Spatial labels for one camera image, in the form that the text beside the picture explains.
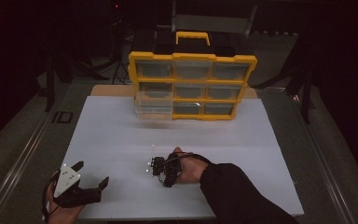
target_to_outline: white board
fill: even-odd
[[[167,158],[175,147],[240,166],[266,198],[291,215],[304,214],[261,100],[242,100],[234,120],[146,120],[134,111],[131,97],[88,97],[63,163],[85,162],[83,189],[106,176],[110,182],[102,201],[80,218],[214,217],[199,184],[164,188],[146,171],[150,157]]]

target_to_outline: yellow handle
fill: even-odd
[[[209,37],[207,33],[203,32],[184,32],[184,31],[178,31],[176,32],[176,44],[179,43],[179,38],[194,38],[194,39],[205,39],[206,44],[209,46]]]

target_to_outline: wearable hand device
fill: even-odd
[[[89,203],[99,203],[101,201],[102,191],[108,185],[109,176],[98,185],[98,188],[82,189],[79,187],[80,175],[77,171],[79,171],[83,165],[83,161],[78,162],[72,167],[64,164],[61,170],[59,170],[46,184],[42,198],[42,213],[46,222],[48,222],[48,217],[55,211],[49,213],[46,208],[46,194],[48,186],[51,183],[55,183],[53,202],[55,202],[58,207],[71,208]]]
[[[150,167],[153,168],[153,176],[158,176],[158,180],[162,182],[162,186],[171,188],[172,185],[175,184],[177,176],[182,173],[182,164],[180,163],[180,159],[184,157],[196,158],[211,164],[211,162],[205,157],[193,153],[184,153],[182,155],[178,155],[178,153],[173,152],[168,156],[167,160],[165,160],[163,157],[152,158]],[[162,181],[160,177],[161,173],[165,174],[164,181]]]

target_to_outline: yellow and black organizer box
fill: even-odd
[[[137,31],[129,55],[141,119],[234,119],[257,59],[242,34]]]

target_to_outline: black long-sleeve shirt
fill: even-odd
[[[200,188],[220,223],[298,223],[261,195],[243,170],[234,164],[209,164],[200,177]]]

